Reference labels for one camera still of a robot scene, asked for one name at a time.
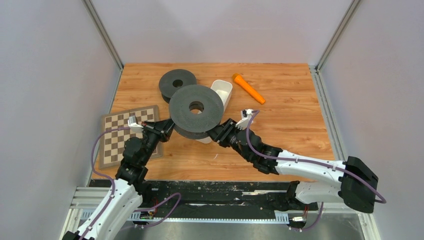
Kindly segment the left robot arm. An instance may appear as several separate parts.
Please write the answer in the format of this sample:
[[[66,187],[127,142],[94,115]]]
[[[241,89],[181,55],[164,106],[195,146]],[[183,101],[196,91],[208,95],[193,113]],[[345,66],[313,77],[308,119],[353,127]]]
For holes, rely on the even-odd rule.
[[[145,181],[146,167],[159,143],[167,142],[174,130],[172,119],[144,121],[128,119],[127,130],[143,136],[124,142],[122,160],[107,195],[93,214],[75,232],[67,231],[64,240],[113,240],[128,217],[140,206],[153,201],[153,193]]]

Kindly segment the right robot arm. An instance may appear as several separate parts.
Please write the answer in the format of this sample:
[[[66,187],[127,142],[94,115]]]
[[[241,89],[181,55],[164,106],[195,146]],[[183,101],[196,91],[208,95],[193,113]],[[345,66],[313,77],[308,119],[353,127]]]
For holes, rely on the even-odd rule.
[[[298,155],[263,143],[252,130],[238,128],[232,119],[207,134],[221,147],[232,148],[261,173],[310,179],[290,184],[285,201],[292,209],[316,202],[344,203],[355,211],[370,214],[376,203],[386,202],[377,191],[379,178],[358,157],[322,160]]]

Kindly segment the black spool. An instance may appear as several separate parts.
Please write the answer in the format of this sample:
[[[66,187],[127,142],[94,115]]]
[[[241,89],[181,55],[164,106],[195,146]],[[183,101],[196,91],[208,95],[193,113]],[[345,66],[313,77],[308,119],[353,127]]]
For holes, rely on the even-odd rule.
[[[197,85],[195,75],[186,69],[173,69],[166,72],[159,80],[158,88],[163,100],[169,103],[174,93],[182,87]]]
[[[219,95],[199,84],[177,90],[169,101],[168,109],[177,133],[191,140],[207,138],[207,131],[220,125],[224,115],[224,104]]]

